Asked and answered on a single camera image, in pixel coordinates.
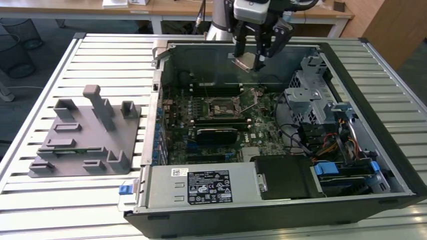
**warning label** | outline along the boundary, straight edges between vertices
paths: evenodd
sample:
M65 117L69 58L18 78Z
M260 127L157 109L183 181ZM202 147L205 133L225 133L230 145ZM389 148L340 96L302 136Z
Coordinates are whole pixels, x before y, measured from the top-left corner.
M233 185L229 170L189 172L189 203L233 203Z

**black wastebasket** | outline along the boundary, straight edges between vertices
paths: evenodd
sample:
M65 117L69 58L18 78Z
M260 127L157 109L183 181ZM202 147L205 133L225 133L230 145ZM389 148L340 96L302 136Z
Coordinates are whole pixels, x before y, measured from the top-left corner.
M19 36L21 43L27 50L37 49L43 45L43 40L31 19L0 18L0 25L10 34Z
M27 77L37 70L21 37L13 34L0 35L0 70L14 79Z

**blue latch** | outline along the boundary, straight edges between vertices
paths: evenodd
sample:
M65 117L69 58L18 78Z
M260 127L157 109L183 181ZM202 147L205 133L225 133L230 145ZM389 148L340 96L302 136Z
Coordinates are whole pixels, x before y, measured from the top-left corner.
M158 107L158 115L163 115L163 109Z
M340 174L341 173L334 162L320 162L314 166L314 171L316 171L317 175Z
M133 188L134 188L133 185L122 185L119 187L119 195L133 195L134 194Z
M153 159L157 160L159 158L159 151L153 151Z
M372 161L372 166L374 171L378 173L381 171L380 163L377 161Z

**black cable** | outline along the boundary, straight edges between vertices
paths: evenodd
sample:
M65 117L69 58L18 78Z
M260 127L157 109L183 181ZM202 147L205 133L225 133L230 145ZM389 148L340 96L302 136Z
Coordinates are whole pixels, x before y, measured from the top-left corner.
M286 94L285 94L285 92L282 92L282 94L281 94L280 97L278 97L277 103L276 103L276 107L274 107L274 121L276 121L276 124L277 124L280 130L282 131L282 133L284 133L292 140L294 140L294 141L297 142L298 146L300 146L301 149L306 152L306 154L308 154L309 156L314 156L314 155L316 155L314 152L310 151L310 149L302 144L301 141L298 141L286 131L282 130L282 127L284 127L284 126L281 126L280 123L278 123L278 106L280 106L281 98L285 97L285 96L286 96Z
M300 154L304 154L305 151L301 151L301 152L293 152L293 148L297 148L296 146L293 146L293 138L292 138L292 142L290 142L290 146L286 146L286 148L289 148L289 153L292 155L300 155Z
M195 19L193 35L195 35L198 33L198 27L199 27L199 24L201 24L202 20L205 19L205 13L207 11L206 7L207 7L207 0L203 0L202 4L201 4L201 9L199 9L199 12L198 12L198 15L197 15L197 19Z
M313 2L309 4L293 4L290 8L285 9L285 11L293 11L293 12L306 11L312 9L318 4L318 2L320 0L313 0Z

